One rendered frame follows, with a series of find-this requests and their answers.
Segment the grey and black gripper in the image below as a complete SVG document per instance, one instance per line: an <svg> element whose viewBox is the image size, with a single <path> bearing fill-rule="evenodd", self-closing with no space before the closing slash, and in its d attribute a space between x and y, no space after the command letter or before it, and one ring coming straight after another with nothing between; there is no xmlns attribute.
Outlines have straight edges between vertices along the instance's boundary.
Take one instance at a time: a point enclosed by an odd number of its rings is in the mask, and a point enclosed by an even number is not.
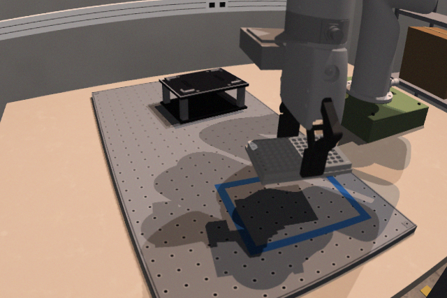
<svg viewBox="0 0 447 298"><path fill-rule="evenodd" d="M328 152L343 136L340 125L348 76L346 44L286 44L280 78L279 111L283 114L279 115L277 137L299 136L300 125L306 129L308 148L302 157L302 178L324 173ZM312 125L322 119L323 124ZM320 130L323 137L315 141L314 131Z"/></svg>

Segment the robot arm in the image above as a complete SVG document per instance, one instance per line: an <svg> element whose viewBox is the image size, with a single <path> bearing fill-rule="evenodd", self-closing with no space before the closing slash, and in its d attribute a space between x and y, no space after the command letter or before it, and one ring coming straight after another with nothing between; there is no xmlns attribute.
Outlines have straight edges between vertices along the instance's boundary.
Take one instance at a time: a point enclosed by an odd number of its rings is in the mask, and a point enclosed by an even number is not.
<svg viewBox="0 0 447 298"><path fill-rule="evenodd" d="M391 79L400 24L392 8L429 14L436 4L437 0L362 0L353 76L346 86L349 95L369 103L393 99L390 88L400 83ZM284 29L240 28L240 48L260 70L284 70L283 43L346 43L351 7L352 0L286 0Z"/></svg>

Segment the blue tape rectangle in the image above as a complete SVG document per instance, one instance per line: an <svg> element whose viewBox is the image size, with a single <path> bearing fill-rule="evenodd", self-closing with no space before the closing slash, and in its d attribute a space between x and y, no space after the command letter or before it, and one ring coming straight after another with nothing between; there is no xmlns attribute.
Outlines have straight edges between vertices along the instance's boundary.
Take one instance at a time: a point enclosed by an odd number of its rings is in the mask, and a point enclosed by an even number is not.
<svg viewBox="0 0 447 298"><path fill-rule="evenodd" d="M263 244L260 246L256 246L253 239L251 238L251 235L249 234L246 226L244 225L242 219L240 218L240 215L238 214L234 204L232 203L229 195L226 192L225 188L230 188L234 186L241 186L245 184L251 184L255 182L259 182L258 177L250 178L250 179L243 179L239 181L232 181L228 183L223 184L216 184L215 187L228 211L230 214L230 217L232 218L235 227L237 228L237 231L240 233L240 236L247 247L250 255L255 255L258 253L263 253L266 251L271 251L276 248L281 248L284 246L288 246L291 244L295 244L304 240L308 240L314 237L321 236L323 234L327 234L329 232L333 232L335 230L339 230L345 227L348 227L350 225L354 225L356 223L366 221L367 219L372 218L357 202L356 200L346 191L346 189L333 177L327 177L328 180L336 187L336 189L351 203L351 205L358 211L360 214L359 216L347 219L345 221L341 221L332 225L325 226L323 228L319 228L316 230L312 230L306 233L302 233L299 235L295 235L293 237L281 239L278 241L270 242L267 244Z"/></svg>

